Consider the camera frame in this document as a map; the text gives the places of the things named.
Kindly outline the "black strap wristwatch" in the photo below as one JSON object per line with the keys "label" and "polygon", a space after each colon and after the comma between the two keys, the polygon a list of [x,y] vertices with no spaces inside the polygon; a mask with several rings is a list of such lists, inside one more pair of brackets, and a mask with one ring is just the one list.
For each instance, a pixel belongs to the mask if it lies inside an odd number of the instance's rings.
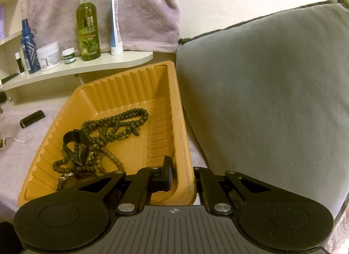
{"label": "black strap wristwatch", "polygon": [[95,173],[89,171],[64,174],[60,176],[58,179],[58,182],[56,184],[56,191],[61,191],[74,187],[75,185],[79,185],[81,183],[93,180],[96,177],[97,175]]}

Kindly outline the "white cream jar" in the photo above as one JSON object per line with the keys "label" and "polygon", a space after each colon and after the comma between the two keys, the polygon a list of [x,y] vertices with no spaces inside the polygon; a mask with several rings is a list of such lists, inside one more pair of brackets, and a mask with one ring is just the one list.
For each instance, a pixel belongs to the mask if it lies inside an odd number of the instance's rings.
{"label": "white cream jar", "polygon": [[58,42],[45,45],[36,50],[41,71],[47,71],[61,64]]}

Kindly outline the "green olive spray bottle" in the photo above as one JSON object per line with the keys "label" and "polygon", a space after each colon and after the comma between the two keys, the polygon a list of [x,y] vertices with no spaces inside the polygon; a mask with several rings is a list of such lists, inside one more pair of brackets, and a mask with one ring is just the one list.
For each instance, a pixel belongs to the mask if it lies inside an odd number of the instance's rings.
{"label": "green olive spray bottle", "polygon": [[92,0],[80,0],[76,10],[77,38],[83,61],[101,56],[96,6]]}

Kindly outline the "small green-label jar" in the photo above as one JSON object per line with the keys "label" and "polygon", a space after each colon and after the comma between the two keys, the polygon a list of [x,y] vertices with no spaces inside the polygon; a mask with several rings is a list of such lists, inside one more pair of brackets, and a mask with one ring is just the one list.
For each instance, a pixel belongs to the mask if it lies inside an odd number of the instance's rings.
{"label": "small green-label jar", "polygon": [[71,64],[76,61],[75,49],[73,47],[67,48],[62,51],[63,62],[65,64]]}

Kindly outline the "orange plastic tray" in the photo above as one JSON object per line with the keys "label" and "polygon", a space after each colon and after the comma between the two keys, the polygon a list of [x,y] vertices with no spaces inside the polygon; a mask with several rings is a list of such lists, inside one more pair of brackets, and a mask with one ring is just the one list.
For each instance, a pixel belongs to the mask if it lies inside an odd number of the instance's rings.
{"label": "orange plastic tray", "polygon": [[124,168],[128,175],[172,160],[168,192],[151,196],[151,204],[190,205],[196,197],[175,65],[171,61],[114,74],[80,86],[51,124],[27,172],[19,206],[55,192],[63,160],[63,137],[81,130],[90,141],[88,161],[97,175]]}

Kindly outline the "blue spray bottle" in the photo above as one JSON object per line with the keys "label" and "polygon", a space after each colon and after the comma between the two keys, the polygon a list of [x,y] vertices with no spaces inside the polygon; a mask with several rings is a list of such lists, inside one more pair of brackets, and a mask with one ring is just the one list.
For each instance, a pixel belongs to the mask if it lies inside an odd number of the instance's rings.
{"label": "blue spray bottle", "polygon": [[37,58],[37,48],[34,40],[34,34],[31,32],[31,28],[28,23],[28,19],[25,18],[21,21],[22,24],[22,37],[21,48],[26,62],[27,70],[29,74],[34,74],[40,70],[40,65]]}

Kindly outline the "grey cushion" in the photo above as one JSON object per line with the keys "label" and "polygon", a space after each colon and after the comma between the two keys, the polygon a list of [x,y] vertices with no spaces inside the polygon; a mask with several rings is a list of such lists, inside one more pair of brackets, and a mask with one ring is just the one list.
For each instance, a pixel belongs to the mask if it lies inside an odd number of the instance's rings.
{"label": "grey cushion", "polygon": [[319,201],[348,194],[348,0],[182,39],[182,106],[208,167]]}

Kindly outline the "black white lip balm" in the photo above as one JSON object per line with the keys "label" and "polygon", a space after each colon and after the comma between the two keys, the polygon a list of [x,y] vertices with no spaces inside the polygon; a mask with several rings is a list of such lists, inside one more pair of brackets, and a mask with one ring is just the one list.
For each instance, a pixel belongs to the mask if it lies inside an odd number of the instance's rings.
{"label": "black white lip balm", "polygon": [[24,66],[23,66],[23,63],[22,63],[21,56],[20,56],[19,52],[15,53],[15,59],[16,59],[16,62],[17,62],[17,66],[18,66],[18,70],[19,70],[20,75],[24,75],[25,74],[25,69],[24,69]]}

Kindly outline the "lilac hanging towel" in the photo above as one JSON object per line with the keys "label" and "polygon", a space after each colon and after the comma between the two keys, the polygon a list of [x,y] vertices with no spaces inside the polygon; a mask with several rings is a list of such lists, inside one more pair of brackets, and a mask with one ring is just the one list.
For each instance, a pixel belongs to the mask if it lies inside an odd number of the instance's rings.
{"label": "lilac hanging towel", "polygon": [[[92,0],[96,6],[101,50],[111,49],[111,0]],[[79,48],[76,10],[80,0],[21,0],[22,17],[36,46],[58,42],[61,49]],[[177,0],[118,0],[118,23],[123,48],[131,51],[175,52],[180,39]]]}

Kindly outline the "blue white tube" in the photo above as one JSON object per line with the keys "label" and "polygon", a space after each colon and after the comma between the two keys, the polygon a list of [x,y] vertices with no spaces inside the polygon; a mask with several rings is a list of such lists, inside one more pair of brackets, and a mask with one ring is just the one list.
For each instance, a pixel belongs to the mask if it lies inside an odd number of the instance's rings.
{"label": "blue white tube", "polygon": [[118,0],[111,0],[111,21],[111,55],[121,55],[123,53],[123,42],[118,22]]}

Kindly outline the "cream corner shelf unit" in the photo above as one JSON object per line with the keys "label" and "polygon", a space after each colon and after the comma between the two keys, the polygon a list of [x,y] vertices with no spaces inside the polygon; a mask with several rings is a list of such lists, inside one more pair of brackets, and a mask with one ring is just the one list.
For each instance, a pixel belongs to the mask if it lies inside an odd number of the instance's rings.
{"label": "cream corner shelf unit", "polygon": [[1,91],[14,101],[54,99],[69,95],[80,84],[77,74],[104,70],[131,68],[153,59],[152,52],[124,51],[121,55],[110,53],[110,38],[101,45],[101,56],[95,60],[83,61],[80,56],[77,34],[76,10],[80,0],[10,0],[4,6],[4,14],[10,15],[10,24],[5,26],[10,38],[1,43],[1,77],[18,73],[15,53],[22,53],[22,20],[27,19],[38,48],[57,42],[60,50],[75,49],[76,61],[61,62],[58,66],[30,74],[17,74],[1,85]]}

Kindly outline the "lilac fleece table cover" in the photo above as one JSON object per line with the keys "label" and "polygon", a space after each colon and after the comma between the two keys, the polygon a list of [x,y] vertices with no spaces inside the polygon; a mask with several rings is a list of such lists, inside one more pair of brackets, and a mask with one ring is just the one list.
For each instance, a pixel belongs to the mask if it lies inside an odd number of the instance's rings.
{"label": "lilac fleece table cover", "polygon": [[[12,222],[28,169],[61,105],[5,107],[1,114],[1,222]],[[42,110],[45,118],[22,129],[19,121]]]}

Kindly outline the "black cylinder case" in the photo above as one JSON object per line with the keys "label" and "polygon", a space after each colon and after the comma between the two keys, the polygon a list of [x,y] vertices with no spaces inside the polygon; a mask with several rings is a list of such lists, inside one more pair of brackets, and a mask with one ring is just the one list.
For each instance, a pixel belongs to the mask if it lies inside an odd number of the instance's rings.
{"label": "black cylinder case", "polygon": [[19,125],[22,129],[31,126],[32,124],[44,119],[46,116],[42,110],[38,110],[19,121]]}

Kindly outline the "lilac lotion tube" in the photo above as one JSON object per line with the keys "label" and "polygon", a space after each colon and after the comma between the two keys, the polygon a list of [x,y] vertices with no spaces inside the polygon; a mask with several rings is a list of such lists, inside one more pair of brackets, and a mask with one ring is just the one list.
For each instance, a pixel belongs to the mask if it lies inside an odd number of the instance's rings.
{"label": "lilac lotion tube", "polygon": [[5,34],[5,15],[4,15],[4,5],[0,4],[0,40],[6,37]]}

